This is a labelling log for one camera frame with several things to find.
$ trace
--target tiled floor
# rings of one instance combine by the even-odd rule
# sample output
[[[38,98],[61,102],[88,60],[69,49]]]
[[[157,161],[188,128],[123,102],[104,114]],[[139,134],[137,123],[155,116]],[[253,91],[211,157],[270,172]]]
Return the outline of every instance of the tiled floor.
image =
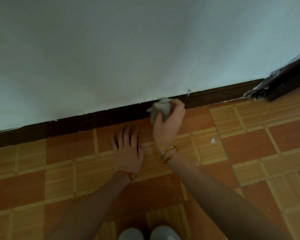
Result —
[[[131,124],[140,128],[144,164],[96,239],[116,240],[131,226],[149,235],[163,223],[183,239],[225,239],[159,162],[149,119]],[[120,126],[0,149],[0,239],[43,239],[64,212],[103,185],[114,173],[110,135]],[[188,110],[174,144],[300,239],[300,89],[271,103],[232,101]]]

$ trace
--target rag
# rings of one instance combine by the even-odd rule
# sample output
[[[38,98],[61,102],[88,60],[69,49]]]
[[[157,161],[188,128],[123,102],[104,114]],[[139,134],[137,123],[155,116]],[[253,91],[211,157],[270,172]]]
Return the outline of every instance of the rag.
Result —
[[[152,104],[151,108],[147,109],[147,112],[151,112],[150,114],[150,123],[153,125],[156,121],[157,111],[160,110],[162,112],[162,120],[166,121],[170,116],[170,101],[172,98],[164,97],[160,99],[158,102]]]

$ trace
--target white wall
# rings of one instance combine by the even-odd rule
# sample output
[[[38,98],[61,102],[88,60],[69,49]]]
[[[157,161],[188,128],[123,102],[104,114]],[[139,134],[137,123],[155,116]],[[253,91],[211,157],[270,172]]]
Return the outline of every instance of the white wall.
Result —
[[[0,0],[0,130],[245,82],[300,53],[300,0]]]

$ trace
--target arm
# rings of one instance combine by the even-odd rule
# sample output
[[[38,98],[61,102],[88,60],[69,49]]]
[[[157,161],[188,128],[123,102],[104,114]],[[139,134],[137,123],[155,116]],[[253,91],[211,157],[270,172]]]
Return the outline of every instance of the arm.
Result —
[[[162,122],[162,114],[159,113],[153,127],[154,143],[159,153],[172,145],[185,113],[181,101],[174,99],[171,102],[176,105],[172,115]],[[163,159],[169,157],[168,166],[229,240],[289,239],[253,204],[189,163],[175,149],[166,152]]]
[[[116,143],[112,135],[114,150],[114,173],[112,178],[97,189],[89,198],[82,200],[61,220],[46,240],[91,240],[102,226],[112,204],[131,182],[127,173],[137,174],[143,162],[143,148],[137,146],[138,128],[133,132],[131,142],[129,129],[121,129]]]

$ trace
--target skirting board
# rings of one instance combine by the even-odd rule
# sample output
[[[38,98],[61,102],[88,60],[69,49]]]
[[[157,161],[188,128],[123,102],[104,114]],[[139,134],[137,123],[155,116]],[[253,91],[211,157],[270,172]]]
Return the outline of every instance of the skirting board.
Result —
[[[263,79],[258,79],[190,93],[187,100],[186,97],[188,94],[176,96],[174,98],[178,98],[181,101],[186,100],[186,109],[192,109],[208,104],[240,98],[244,93],[253,89],[262,81]],[[133,104],[95,113],[59,119],[57,121],[47,121],[27,125],[18,129],[1,131],[0,148],[144,119],[150,116],[150,113],[146,112],[146,109],[150,108],[154,102],[155,101],[149,101],[141,104]]]

